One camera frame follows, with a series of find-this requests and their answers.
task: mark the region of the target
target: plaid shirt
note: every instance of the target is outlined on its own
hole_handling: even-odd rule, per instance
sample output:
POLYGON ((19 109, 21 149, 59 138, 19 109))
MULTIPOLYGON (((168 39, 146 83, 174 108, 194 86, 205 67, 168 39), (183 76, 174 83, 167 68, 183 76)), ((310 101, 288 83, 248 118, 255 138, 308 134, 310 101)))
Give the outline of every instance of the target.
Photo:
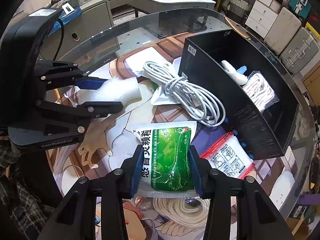
POLYGON ((47 222, 53 208, 44 206, 40 199, 32 195, 25 185, 22 174, 15 165, 10 168, 10 177, 3 173, 20 157, 13 151, 10 141, 0 141, 0 199, 20 233, 29 240, 36 240, 47 222))

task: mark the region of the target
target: red and white packet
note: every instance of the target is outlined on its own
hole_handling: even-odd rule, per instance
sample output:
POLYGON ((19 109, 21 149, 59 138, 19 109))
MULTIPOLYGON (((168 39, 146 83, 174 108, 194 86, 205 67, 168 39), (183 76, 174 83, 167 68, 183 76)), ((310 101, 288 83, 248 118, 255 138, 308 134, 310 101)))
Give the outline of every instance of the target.
POLYGON ((207 159, 212 168, 238 179, 243 179, 254 167, 232 132, 223 135, 200 157, 207 159))

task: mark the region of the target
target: glass table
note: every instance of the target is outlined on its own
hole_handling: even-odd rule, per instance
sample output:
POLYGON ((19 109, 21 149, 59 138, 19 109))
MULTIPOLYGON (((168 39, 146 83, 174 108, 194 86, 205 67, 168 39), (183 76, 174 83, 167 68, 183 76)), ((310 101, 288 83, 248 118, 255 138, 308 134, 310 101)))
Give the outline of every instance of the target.
MULTIPOLYGON (((126 58, 145 48, 153 47, 166 60, 181 57, 184 40, 198 33, 217 30, 236 30, 248 39, 269 59, 282 75, 300 103, 292 142, 284 157, 254 161, 251 175, 261 184, 265 192, 287 218, 301 192, 306 179, 314 148, 315 128, 311 111, 296 83, 279 60, 247 30, 232 22, 222 14, 204 8, 169 10, 139 17, 97 33, 68 52, 60 61, 76 62, 84 75, 110 79, 132 77, 126 58), (289 171, 294 182, 281 187, 281 174, 289 171)), ((57 185, 63 194, 70 189, 80 176, 90 179, 105 176, 121 166, 130 157, 139 143, 131 133, 130 126, 136 123, 176 122, 191 118, 180 105, 152 106, 150 98, 154 86, 150 80, 138 78, 142 99, 127 106, 119 114, 94 120, 86 133, 85 140, 48 151, 50 166, 57 185)), ((76 106, 83 98, 90 97, 89 90, 72 86, 66 93, 57 92, 57 103, 76 106)), ((208 131, 198 125, 199 145, 211 145, 224 131, 208 131)), ((168 220, 155 210, 137 208, 134 203, 124 202, 129 238, 135 239, 201 239, 204 228, 183 228, 168 220)), ((236 237, 236 203, 231 203, 231 239, 236 237)), ((100 203, 97 203, 97 216, 100 203)), ((99 238, 99 223, 96 232, 99 238)))

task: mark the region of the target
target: green label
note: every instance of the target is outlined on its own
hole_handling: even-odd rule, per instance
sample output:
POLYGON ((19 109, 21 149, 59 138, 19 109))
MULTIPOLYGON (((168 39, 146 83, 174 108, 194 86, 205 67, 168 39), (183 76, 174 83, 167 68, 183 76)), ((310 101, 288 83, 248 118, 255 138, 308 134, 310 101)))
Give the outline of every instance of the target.
POLYGON ((188 161, 190 136, 188 127, 153 130, 151 186, 155 190, 194 189, 188 161))

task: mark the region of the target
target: white rope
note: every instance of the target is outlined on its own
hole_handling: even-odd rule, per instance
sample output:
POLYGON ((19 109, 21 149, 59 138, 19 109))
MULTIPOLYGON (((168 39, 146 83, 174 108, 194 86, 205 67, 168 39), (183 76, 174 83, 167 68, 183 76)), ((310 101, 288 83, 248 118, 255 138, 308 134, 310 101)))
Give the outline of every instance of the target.
POLYGON ((193 207, 185 203, 184 198, 154 198, 155 210, 172 221, 185 227, 203 227, 206 225, 210 199, 196 198, 201 205, 193 207))
POLYGON ((252 75, 242 89, 259 111, 264 110, 266 104, 275 97, 274 90, 260 73, 252 75))
POLYGON ((226 111, 223 104, 208 90, 188 82, 185 77, 180 77, 165 65, 153 61, 144 64, 144 72, 158 85, 163 84, 165 95, 174 97, 193 119, 209 127, 218 126, 224 121, 226 111), (197 108, 198 105, 202 106, 202 110, 197 108), (221 119, 218 105, 222 109, 221 119))

